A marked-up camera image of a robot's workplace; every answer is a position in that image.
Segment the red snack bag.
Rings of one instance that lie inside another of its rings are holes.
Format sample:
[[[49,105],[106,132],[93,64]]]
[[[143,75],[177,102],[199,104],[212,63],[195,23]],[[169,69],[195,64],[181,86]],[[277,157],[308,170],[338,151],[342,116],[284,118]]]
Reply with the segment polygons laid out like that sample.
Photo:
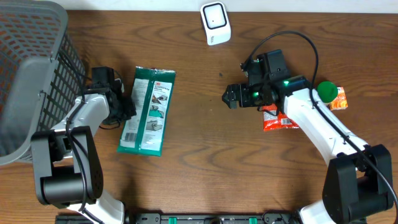
[[[290,120],[285,114],[279,112],[276,116],[276,105],[262,107],[263,112],[263,130],[264,132],[276,129],[297,129],[299,126]]]

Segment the small orange carton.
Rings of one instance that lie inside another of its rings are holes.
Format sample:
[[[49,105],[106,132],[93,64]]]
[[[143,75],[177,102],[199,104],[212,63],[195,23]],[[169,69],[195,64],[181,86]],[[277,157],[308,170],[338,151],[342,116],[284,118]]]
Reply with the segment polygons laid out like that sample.
[[[331,111],[345,110],[348,107],[348,102],[346,99],[344,88],[342,86],[339,86],[337,90],[338,90],[337,97],[329,104],[329,109]]]

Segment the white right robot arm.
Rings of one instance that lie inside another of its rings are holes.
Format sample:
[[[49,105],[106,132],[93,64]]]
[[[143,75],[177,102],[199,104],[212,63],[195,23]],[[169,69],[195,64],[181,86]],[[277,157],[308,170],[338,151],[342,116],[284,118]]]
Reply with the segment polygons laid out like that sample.
[[[228,85],[221,98],[231,109],[276,105],[320,152],[327,166],[322,198],[298,211],[301,223],[353,223],[397,206],[390,152],[353,134],[305,77]]]

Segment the green lid jar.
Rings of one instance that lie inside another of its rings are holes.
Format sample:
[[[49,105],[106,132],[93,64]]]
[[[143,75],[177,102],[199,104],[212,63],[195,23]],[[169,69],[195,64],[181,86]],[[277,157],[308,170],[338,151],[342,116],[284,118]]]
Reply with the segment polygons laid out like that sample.
[[[332,82],[325,81],[317,86],[317,92],[322,102],[328,104],[338,96],[338,87]]]

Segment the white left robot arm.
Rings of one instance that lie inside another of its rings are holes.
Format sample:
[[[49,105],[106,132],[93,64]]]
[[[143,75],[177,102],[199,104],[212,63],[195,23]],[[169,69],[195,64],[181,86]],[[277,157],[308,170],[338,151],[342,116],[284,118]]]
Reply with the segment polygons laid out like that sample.
[[[52,129],[32,135],[35,193],[41,204],[78,212],[93,223],[132,222],[124,203],[104,188],[93,139],[108,115],[105,95],[85,95]]]

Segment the green 3M wipes pack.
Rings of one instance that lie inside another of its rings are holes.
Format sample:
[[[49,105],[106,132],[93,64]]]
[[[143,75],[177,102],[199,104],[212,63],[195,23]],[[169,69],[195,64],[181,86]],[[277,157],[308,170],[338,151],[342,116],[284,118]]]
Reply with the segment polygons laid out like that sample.
[[[118,153],[162,155],[175,76],[174,70],[136,67],[131,93],[136,115],[124,124]]]

